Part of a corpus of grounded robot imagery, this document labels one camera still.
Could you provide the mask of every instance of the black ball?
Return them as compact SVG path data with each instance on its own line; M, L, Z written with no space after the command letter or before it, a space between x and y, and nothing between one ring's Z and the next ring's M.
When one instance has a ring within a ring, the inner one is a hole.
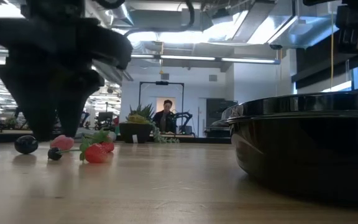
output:
M33 136L22 136L16 139L15 149L21 154L30 154L38 149L38 141Z
M53 147L53 148L49 149L48 150L48 159L58 161L60 158L62 158L62 155L57 153L58 151L60 151L60 150L57 147Z

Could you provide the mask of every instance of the potted plant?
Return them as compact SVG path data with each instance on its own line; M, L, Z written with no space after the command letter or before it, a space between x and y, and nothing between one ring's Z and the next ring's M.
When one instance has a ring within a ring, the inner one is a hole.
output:
M127 121L119 124L121 137L126 143L133 143L134 141L145 143L153 130L151 120L154 112L152 105L149 104L144 108L139 105L136 110L132 110L131 107L130 109L131 112L126 117Z
M15 117L6 118L4 121L4 128L6 129L16 129L18 122Z

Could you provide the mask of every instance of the black bowl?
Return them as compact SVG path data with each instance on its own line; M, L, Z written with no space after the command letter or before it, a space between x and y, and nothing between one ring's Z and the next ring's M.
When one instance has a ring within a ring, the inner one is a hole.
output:
M227 109L241 168L295 195L358 203L358 92L292 95Z

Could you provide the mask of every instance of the person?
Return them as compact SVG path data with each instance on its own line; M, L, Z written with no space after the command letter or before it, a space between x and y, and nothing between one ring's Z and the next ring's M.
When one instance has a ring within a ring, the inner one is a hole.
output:
M153 121L156 127L160 128L162 133L176 133L176 120L174 114L171 112L172 101L164 101L164 110L157 112L154 115Z

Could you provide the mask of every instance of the metal frame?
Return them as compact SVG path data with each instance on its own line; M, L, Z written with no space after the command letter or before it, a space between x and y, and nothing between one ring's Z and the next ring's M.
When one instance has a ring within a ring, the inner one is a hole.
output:
M139 83L139 100L138 105L140 105L140 97L142 96L142 85L155 84L155 85L181 85L181 112L183 113L183 105L185 102L185 84L184 83L170 83L170 82L140 82Z

